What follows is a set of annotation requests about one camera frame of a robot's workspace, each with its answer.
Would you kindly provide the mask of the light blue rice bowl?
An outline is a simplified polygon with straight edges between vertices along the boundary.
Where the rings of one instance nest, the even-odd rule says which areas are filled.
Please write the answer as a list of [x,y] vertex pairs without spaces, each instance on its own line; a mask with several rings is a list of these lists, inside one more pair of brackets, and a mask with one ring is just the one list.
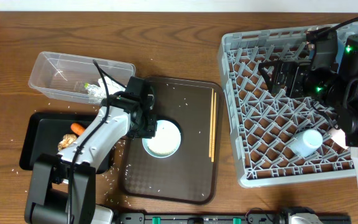
[[155,136],[142,139],[145,151],[153,157],[163,159],[172,156],[180,147],[181,132],[178,126],[168,120],[158,120]]

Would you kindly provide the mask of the white napkin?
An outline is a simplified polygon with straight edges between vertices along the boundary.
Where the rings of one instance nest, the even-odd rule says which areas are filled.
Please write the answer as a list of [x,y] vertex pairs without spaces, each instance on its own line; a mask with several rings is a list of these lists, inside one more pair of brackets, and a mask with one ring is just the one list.
[[[108,92],[109,92],[110,95],[113,95],[116,92],[125,90],[124,87],[120,86],[115,81],[112,81],[110,78],[105,77],[104,79],[106,81],[106,85],[107,85]],[[98,84],[100,86],[100,89],[98,90],[99,91],[99,96],[101,96],[102,98],[105,98],[106,97],[106,89],[105,89],[104,82],[103,82],[102,78],[100,78],[98,80]]]

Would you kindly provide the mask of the wooden chopstick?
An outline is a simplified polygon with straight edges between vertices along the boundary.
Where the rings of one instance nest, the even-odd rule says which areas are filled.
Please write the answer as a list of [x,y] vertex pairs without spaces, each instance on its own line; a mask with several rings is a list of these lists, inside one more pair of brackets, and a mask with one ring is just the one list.
[[211,145],[211,162],[214,162],[215,155],[215,134],[216,134],[216,97],[217,94],[214,92],[214,101],[213,101],[213,128],[212,128],[212,145]]
[[211,89],[211,103],[210,103],[210,124],[209,124],[209,158],[212,156],[212,138],[213,138],[213,102],[214,90]]

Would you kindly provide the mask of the green yellow snack wrapper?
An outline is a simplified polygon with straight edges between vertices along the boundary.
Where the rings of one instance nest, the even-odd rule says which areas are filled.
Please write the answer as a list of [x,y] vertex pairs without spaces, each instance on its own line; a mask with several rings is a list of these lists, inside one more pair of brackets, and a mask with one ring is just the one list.
[[99,97],[99,98],[106,97],[105,89],[101,88],[100,86],[85,83],[84,88],[88,92],[88,94],[91,96]]

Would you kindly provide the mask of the orange carrot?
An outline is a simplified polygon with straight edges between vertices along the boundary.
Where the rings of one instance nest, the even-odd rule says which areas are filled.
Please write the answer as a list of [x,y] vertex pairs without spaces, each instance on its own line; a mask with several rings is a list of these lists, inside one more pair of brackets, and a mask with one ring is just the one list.
[[85,128],[78,123],[71,124],[70,128],[78,136],[81,136],[85,131]]

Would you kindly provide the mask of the light blue cup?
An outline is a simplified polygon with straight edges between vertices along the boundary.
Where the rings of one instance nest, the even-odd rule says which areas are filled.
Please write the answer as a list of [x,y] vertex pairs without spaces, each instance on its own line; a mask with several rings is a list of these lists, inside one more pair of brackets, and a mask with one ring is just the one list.
[[323,143],[323,136],[315,129],[307,129],[295,134],[288,148],[297,156],[307,157],[314,153]]

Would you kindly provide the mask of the pink cup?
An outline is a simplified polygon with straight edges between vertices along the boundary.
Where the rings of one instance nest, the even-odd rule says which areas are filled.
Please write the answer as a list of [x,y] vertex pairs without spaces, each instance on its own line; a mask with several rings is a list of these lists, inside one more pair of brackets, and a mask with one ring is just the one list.
[[328,134],[331,136],[331,139],[343,149],[348,149],[346,146],[346,135],[345,132],[341,129],[330,129]]

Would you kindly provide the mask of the brown mushroom scrap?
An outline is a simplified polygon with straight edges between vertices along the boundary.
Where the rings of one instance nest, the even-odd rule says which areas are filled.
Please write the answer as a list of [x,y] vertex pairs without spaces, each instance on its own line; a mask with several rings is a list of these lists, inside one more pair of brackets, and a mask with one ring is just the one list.
[[58,143],[58,150],[61,151],[62,149],[67,148],[76,140],[77,140],[77,136],[75,134],[65,134],[62,140]]

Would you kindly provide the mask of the large blue plate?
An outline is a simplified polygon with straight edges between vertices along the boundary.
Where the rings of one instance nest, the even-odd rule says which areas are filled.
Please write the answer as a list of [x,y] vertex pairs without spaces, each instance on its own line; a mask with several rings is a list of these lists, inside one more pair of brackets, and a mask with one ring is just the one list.
[[337,39],[337,55],[336,55],[336,63],[338,64],[338,67],[341,66],[342,57],[344,54],[345,45],[344,42],[340,39]]

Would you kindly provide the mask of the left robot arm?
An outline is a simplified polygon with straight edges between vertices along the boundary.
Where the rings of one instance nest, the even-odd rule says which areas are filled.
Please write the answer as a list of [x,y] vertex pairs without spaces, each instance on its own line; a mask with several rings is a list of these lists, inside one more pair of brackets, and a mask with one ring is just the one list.
[[152,138],[154,94],[121,93],[103,99],[97,117],[79,138],[34,163],[24,212],[26,223],[111,223],[114,213],[96,204],[96,171],[124,136]]

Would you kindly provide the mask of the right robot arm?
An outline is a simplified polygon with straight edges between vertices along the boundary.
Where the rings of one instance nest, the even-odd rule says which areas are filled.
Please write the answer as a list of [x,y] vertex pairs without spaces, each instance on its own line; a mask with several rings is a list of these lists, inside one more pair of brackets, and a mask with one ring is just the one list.
[[310,97],[334,108],[334,127],[344,131],[358,184],[358,34],[347,38],[337,71],[332,70],[338,52],[336,32],[309,33],[306,39],[313,47],[310,60],[263,62],[258,71],[272,94],[285,87],[290,98]]

